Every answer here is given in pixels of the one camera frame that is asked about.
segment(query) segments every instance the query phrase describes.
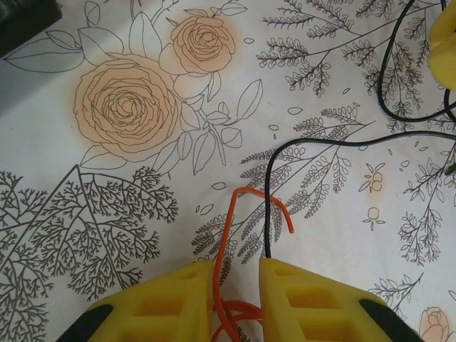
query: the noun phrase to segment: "black cable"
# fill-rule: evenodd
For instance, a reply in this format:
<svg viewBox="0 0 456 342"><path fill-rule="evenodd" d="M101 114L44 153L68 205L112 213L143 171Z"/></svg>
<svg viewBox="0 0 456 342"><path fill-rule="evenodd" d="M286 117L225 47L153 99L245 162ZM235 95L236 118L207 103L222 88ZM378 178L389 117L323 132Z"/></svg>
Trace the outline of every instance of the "black cable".
<svg viewBox="0 0 456 342"><path fill-rule="evenodd" d="M400 117L393 112L391 112L388 107L385 104L385 100L383 98L383 79L385 77L385 71L388 65L388 60L391 55L391 51L393 50L393 46L395 43L395 37L399 31L399 27L402 24L403 19L407 15L408 10L410 7L413 5L415 0L410 0L407 5L405 5L405 8L403 9L402 13L400 14L397 23L394 25L393 32L391 34L390 40L388 42L388 47L386 48L385 55L383 56L382 60L382 65L380 68L380 75L378 78L378 88L377 88L377 97L378 97L378 103L380 107L383 109L383 111L390 116L391 118L394 118L395 120L404 122L404 123L420 123L422 121L426 121L432 118L435 118L439 115L442 114L447 114L448 117L453 120L456 123L456 116L452 113L452 109L456 108L456 102L452 103L450 105L450 90L445 90L444 98L443 98L443 109L439 110L431 115L427 115L422 118L404 118ZM440 4L442 7L442 11L446 7L446 2L445 0L440 0ZM449 139L449 140L454 140L456 141L456 135L451 135L447 133L441 133L441 132L433 132L433 131L426 131L426 130L416 130L416 131L409 131L409 132L402 132L402 133L397 133L393 135L388 135L386 137L381 137L377 138L374 140L367 140L367 141L362 141L362 142L348 142L348 141L338 141L338 140L327 140L327 139L312 139L312 138L298 138L298 139L293 139L282 146L280 146L274 154L271 156L271 159L268 162L268 167L266 169L266 175L264 178L264 194L265 194L265 200L264 200L264 213L265 213L265 218L264 218L264 251L265 251L265 256L266 258L271 258L271 240L270 240L270 231L271 231L271 174L272 174L272 167L274 164L275 159L277 156L286 148L289 146L295 145L295 144L301 144L301 143L318 143L318 144L324 144L324 145L336 145L336 146L346 146L346 147L363 147L363 146L369 146L369 145L375 145L379 143L384 143L385 141L389 140L394 140L398 138L403 138L403 137L410 137L414 135L426 135L426 136L433 136L433 137L438 137L438 138L443 138L443 139ZM449 175L453 172L456 172L456 165L450 166L447 171L445 172L446 175Z"/></svg>

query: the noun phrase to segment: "tablecloth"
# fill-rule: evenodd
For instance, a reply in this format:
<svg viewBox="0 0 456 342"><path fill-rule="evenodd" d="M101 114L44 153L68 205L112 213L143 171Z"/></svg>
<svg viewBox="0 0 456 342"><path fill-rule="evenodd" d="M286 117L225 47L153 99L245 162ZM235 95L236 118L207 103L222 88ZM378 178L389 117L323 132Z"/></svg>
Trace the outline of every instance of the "tablecloth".
<svg viewBox="0 0 456 342"><path fill-rule="evenodd" d="M54 341L90 303L214 260L232 190L263 189L292 138L456 134L404 124L376 81L395 0L60 0L63 19L0 62L0 341ZM439 1L416 1L383 96L442 107L427 65ZM274 165L272 256L379 295L426 342L456 317L456 144L289 147ZM222 293L259 303L264 204L238 201ZM242 323L245 341L261 341Z"/></svg>

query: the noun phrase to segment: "orange rose print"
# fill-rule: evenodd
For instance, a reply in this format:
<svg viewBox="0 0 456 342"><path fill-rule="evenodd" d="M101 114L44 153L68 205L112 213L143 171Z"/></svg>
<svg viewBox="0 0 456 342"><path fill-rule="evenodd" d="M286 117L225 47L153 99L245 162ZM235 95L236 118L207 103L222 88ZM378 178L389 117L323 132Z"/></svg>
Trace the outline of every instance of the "orange rose print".
<svg viewBox="0 0 456 342"><path fill-rule="evenodd" d="M180 119L192 109L174 94L171 76L157 62L112 56L81 78L74 107L79 130L118 157L145 160L178 139Z"/></svg>
<svg viewBox="0 0 456 342"><path fill-rule="evenodd" d="M192 16L171 33L160 54L160 67L172 75L222 70L235 51L232 35L217 18Z"/></svg>
<svg viewBox="0 0 456 342"><path fill-rule="evenodd" d="M424 342L446 342L450 335L447 317L440 308L429 308L423 311L420 336Z"/></svg>

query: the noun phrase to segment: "fabric surface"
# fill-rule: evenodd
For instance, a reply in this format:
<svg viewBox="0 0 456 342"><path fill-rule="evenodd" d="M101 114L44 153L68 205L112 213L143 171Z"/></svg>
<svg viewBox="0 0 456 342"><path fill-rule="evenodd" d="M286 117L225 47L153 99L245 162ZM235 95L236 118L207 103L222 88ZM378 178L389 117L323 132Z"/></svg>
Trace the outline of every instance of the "fabric surface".
<svg viewBox="0 0 456 342"><path fill-rule="evenodd" d="M274 148L417 129L375 95L394 0L60 0L63 19L0 62L0 341L54 341L89 303L214 259L232 190ZM416 1L385 76L405 117L442 107L427 65L438 1ZM426 342L456 329L456 144L290 147L272 255L381 296ZM259 303L264 206L238 201L222 293ZM242 323L245 341L261 341Z"/></svg>

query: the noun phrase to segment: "white tablecloth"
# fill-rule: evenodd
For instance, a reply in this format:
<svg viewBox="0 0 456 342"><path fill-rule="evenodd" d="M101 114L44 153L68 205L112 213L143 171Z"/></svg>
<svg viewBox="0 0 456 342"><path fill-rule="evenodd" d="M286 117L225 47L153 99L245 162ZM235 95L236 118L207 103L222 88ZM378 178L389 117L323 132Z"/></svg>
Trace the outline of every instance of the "white tablecloth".
<svg viewBox="0 0 456 342"><path fill-rule="evenodd" d="M394 0L60 0L63 19L0 62L0 341L54 341L103 296L214 259L232 190L262 189L299 136L361 141L417 129L380 110ZM405 17L391 110L433 113L438 1ZM456 144L305 144L274 166L273 257L381 296L427 342L456 317ZM264 207L238 202L228 298L259 302ZM255 323L242 324L251 341Z"/></svg>

